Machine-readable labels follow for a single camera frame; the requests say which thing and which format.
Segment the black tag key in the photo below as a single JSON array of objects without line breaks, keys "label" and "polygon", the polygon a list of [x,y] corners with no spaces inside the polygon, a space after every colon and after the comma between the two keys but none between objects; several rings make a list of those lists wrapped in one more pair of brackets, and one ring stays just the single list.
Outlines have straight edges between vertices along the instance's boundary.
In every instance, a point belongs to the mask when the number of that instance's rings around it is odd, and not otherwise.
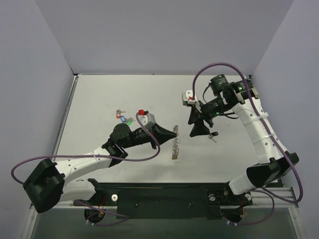
[{"label": "black tag key", "polygon": [[208,135],[208,138],[210,139],[210,140],[212,140],[213,142],[217,142],[216,141],[216,139],[215,139],[215,137],[217,137],[219,135],[219,133],[218,132],[211,132],[209,135]]}]

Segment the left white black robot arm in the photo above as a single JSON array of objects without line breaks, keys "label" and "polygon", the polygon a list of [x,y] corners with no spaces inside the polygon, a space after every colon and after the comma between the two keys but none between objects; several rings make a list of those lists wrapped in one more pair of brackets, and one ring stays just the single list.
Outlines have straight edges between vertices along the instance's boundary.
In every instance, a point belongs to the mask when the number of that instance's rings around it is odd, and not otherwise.
[{"label": "left white black robot arm", "polygon": [[119,164],[128,156],[126,148],[150,143],[156,149],[176,136],[158,124],[150,129],[131,130],[128,125],[120,123],[114,127],[108,141],[90,153],[58,162],[49,158],[40,161],[23,183],[23,188],[38,213],[68,200],[85,200],[97,205],[102,201],[102,191],[94,188],[88,180],[81,183],[77,178]]}]

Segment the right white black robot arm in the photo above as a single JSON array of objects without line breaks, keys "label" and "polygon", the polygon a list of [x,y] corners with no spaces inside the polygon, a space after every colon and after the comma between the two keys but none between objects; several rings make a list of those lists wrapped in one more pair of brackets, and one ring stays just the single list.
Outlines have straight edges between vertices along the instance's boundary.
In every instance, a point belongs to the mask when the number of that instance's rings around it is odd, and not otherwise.
[{"label": "right white black robot arm", "polygon": [[245,127],[257,153],[257,164],[228,182],[222,192],[224,201],[233,204],[242,194],[286,175],[299,162],[299,157],[288,152],[277,138],[250,80],[228,82],[221,74],[213,77],[208,86],[216,98],[205,104],[194,96],[192,90],[182,93],[183,105],[191,108],[188,124],[193,128],[190,137],[209,135],[213,118],[232,111]]}]

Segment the white disc wire keyring holder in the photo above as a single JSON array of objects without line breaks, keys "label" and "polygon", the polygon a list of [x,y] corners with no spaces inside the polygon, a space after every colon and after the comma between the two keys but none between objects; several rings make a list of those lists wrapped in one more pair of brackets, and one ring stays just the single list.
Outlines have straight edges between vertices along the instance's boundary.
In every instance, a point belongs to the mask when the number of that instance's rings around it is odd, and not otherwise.
[{"label": "white disc wire keyring holder", "polygon": [[171,158],[172,160],[176,160],[178,159],[178,155],[179,155],[179,144],[180,144],[180,140],[178,138],[179,136],[179,126],[175,125],[173,127],[173,132],[176,134],[175,138],[172,141],[172,155]]}]

